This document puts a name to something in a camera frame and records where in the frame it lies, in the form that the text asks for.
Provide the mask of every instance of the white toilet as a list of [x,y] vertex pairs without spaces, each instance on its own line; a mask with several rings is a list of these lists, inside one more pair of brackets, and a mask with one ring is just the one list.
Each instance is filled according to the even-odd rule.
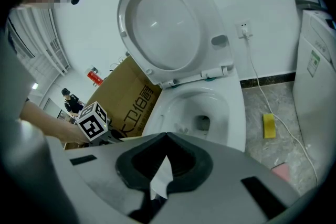
[[242,89],[213,0],[120,0],[118,27],[163,89],[143,135],[178,132],[245,150]]

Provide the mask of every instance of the white cable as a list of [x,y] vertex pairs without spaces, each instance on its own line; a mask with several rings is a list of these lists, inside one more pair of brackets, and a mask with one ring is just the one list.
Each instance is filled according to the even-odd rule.
[[254,65],[253,65],[252,56],[251,56],[251,47],[250,47],[250,43],[249,43],[249,37],[250,37],[250,35],[249,35],[248,31],[246,31],[246,30],[243,30],[243,35],[244,35],[244,37],[245,37],[245,39],[246,39],[246,41],[247,41],[248,55],[249,55],[249,58],[250,58],[250,61],[251,61],[251,65],[252,65],[253,71],[254,71],[254,73],[255,73],[255,75],[256,75],[256,77],[257,77],[258,87],[259,87],[261,93],[263,94],[263,96],[265,97],[265,100],[266,100],[266,102],[267,102],[268,109],[269,109],[269,111],[273,114],[273,116],[274,116],[275,118],[277,118],[277,119],[278,119],[278,120],[285,126],[285,128],[286,128],[287,132],[290,134],[290,136],[291,136],[293,139],[295,139],[295,141],[297,141],[297,142],[299,143],[299,145],[301,146],[301,148],[302,148],[302,150],[303,150],[303,153],[305,154],[307,160],[309,161],[311,167],[312,167],[313,170],[314,170],[314,174],[315,174],[315,178],[316,178],[316,186],[317,186],[318,183],[319,183],[319,179],[318,179],[318,177],[317,177],[317,173],[316,173],[315,167],[314,167],[314,165],[313,165],[313,162],[312,162],[311,159],[309,158],[306,149],[305,149],[304,146],[301,144],[301,142],[300,142],[295,136],[292,135],[292,133],[289,131],[287,125],[283,122],[283,120],[273,113],[273,111],[272,111],[272,109],[271,109],[271,106],[269,105],[269,102],[268,102],[268,100],[267,100],[267,97],[266,97],[264,91],[262,90],[262,88],[260,87],[258,73],[257,73],[257,71],[256,71],[256,69],[255,69],[255,67],[254,67]]

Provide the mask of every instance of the tiled floor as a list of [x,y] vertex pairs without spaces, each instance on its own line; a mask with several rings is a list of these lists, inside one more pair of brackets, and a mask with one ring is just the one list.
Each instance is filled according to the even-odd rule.
[[[275,115],[302,142],[300,127],[292,96],[293,82],[262,86]],[[313,170],[300,145],[293,140],[281,122],[276,120],[277,137],[263,138],[262,115],[270,113],[258,87],[243,89],[246,112],[246,154],[268,168],[281,163],[289,166],[290,183],[300,195],[316,184]]]

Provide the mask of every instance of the toilet seat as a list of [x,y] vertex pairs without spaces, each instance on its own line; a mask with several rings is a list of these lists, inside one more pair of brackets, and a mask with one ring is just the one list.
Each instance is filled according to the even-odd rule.
[[213,0],[120,0],[120,36],[153,84],[227,75],[233,58]]

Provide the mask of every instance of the gray plastic part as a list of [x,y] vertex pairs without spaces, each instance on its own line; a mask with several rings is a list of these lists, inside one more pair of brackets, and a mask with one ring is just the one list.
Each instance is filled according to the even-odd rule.
[[214,46],[223,45],[226,42],[226,40],[227,40],[226,36],[219,35],[211,40],[211,44]]

